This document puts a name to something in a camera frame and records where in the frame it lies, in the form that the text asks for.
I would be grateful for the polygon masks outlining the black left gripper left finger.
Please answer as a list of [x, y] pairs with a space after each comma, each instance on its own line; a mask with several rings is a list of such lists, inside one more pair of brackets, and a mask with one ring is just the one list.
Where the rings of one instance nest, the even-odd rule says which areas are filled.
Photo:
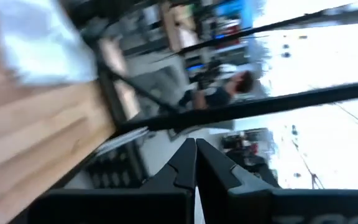
[[196, 141], [188, 138], [171, 159], [137, 189], [57, 189], [34, 201], [33, 224], [193, 223]]

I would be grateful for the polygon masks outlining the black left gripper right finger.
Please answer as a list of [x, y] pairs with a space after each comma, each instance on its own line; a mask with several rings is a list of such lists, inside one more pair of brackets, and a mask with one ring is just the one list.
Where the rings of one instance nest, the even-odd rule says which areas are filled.
[[197, 139], [206, 223], [358, 223], [358, 190], [281, 189]]

